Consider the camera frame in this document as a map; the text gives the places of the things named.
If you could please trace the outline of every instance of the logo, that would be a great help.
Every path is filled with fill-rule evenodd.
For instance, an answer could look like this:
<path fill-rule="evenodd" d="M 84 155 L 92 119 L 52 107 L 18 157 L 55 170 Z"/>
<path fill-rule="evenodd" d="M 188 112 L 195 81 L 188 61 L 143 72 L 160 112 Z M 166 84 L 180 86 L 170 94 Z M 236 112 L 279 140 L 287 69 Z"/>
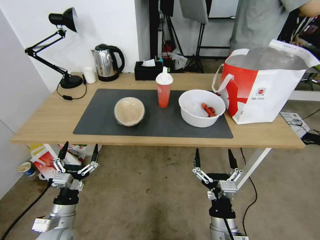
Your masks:
<path fill-rule="evenodd" d="M 264 94 L 266 93 L 266 89 L 265 88 L 258 88 L 256 95 L 257 96 L 264 96 Z"/>

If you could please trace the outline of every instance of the lamp base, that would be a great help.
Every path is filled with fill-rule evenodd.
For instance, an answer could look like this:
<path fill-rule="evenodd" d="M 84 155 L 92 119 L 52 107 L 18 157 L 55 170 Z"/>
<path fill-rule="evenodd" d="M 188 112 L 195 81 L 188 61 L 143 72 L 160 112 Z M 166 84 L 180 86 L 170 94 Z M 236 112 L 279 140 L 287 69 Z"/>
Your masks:
<path fill-rule="evenodd" d="M 61 79 L 60 86 L 62 88 L 75 88 L 80 86 L 83 83 L 83 80 L 80 76 L 71 75 L 71 77 L 65 77 Z"/>

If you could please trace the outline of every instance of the red food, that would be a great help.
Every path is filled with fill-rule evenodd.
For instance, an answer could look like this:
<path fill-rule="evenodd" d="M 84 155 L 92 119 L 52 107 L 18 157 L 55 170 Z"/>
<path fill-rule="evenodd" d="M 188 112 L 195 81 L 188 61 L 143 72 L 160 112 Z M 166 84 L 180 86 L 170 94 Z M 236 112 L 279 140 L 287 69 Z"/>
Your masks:
<path fill-rule="evenodd" d="M 208 107 L 205 103 L 201 104 L 201 107 L 207 112 L 208 117 L 215 117 L 216 116 L 216 111 L 214 110 L 213 107 Z"/>

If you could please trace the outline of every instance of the shopping bag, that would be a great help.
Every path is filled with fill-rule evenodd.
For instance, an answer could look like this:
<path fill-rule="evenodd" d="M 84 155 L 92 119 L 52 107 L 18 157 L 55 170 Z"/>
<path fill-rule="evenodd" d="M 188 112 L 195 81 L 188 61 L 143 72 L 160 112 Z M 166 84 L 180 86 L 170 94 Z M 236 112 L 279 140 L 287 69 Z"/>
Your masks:
<path fill-rule="evenodd" d="M 261 56 L 260 60 L 266 61 L 266 64 L 260 66 L 262 70 L 252 70 L 242 68 L 241 65 L 259 64 L 257 61 L 250 61 L 250 58 L 248 61 L 249 49 L 238 49 L 231 53 L 214 75 L 212 90 L 223 99 L 226 109 L 237 124 L 272 122 L 299 83 L 306 68 L 320 64 L 309 51 L 291 44 L 272 40 L 269 49 L 285 52 L 289 57 L 285 60 L 275 58 L 269 63 L 265 57 L 267 54 L 260 55 L 258 52 L 255 57 Z M 269 66 L 286 69 L 266 69 Z M 218 79 L 221 67 L 223 70 L 221 78 Z"/>
<path fill-rule="evenodd" d="M 30 153 L 31 161 L 46 178 L 53 178 L 57 173 L 52 160 L 58 158 L 59 151 L 62 147 L 58 144 L 31 144 Z M 66 164 L 81 165 L 81 162 L 69 152 L 64 159 Z"/>

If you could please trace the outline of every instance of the lamp shade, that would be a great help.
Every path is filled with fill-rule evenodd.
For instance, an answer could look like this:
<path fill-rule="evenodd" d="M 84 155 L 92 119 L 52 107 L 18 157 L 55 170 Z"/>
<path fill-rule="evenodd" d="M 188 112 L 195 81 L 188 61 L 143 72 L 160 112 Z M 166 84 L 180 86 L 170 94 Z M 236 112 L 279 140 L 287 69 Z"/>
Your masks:
<path fill-rule="evenodd" d="M 49 21 L 56 26 L 66 26 L 70 30 L 77 32 L 75 24 L 77 21 L 77 13 L 74 8 L 68 8 L 63 14 L 50 13 Z"/>

